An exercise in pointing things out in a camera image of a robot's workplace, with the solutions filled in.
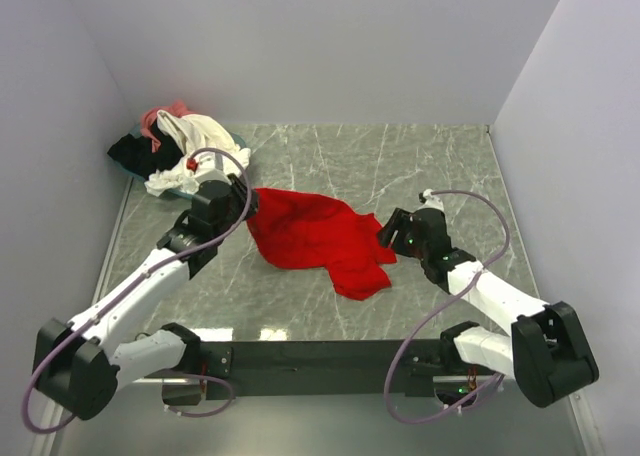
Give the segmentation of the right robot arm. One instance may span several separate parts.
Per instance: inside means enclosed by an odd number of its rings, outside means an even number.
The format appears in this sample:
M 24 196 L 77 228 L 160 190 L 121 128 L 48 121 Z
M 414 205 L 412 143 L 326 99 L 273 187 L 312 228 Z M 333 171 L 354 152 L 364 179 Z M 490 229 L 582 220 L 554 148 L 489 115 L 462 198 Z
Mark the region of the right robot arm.
M 426 359 L 452 375 L 471 365 L 513 379 L 535 406 L 545 408 L 595 383 L 599 368 L 575 309 L 547 303 L 491 273 L 475 256 L 455 247 L 443 211 L 397 208 L 377 234 L 380 245 L 420 262 L 426 278 L 459 295 L 499 327 L 491 332 L 466 321 L 442 331 Z

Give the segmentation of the red t shirt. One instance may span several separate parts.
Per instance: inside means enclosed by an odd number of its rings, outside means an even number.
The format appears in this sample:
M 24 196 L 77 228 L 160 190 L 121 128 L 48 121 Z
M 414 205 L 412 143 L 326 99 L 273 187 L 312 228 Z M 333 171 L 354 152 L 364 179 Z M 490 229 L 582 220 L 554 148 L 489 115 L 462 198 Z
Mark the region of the red t shirt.
M 383 269 L 393 250 L 380 245 L 382 225 L 325 195 L 259 188 L 257 213 L 247 221 L 262 257 L 284 270 L 323 268 L 337 294 L 363 301 L 392 286 Z

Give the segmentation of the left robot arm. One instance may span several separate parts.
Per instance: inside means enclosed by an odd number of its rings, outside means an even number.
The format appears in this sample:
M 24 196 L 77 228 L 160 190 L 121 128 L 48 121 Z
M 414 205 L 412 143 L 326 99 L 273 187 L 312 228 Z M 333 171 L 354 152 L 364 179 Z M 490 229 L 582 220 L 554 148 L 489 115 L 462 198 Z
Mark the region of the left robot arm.
M 52 319 L 41 327 L 30 390 L 72 416 L 89 420 L 117 390 L 153 373 L 201 378 L 201 340 L 193 331 L 169 323 L 141 340 L 125 338 L 165 297 L 212 261 L 222 242 L 257 207 L 258 197 L 246 177 L 231 175 L 201 184 L 190 208 L 119 286 L 68 322 Z

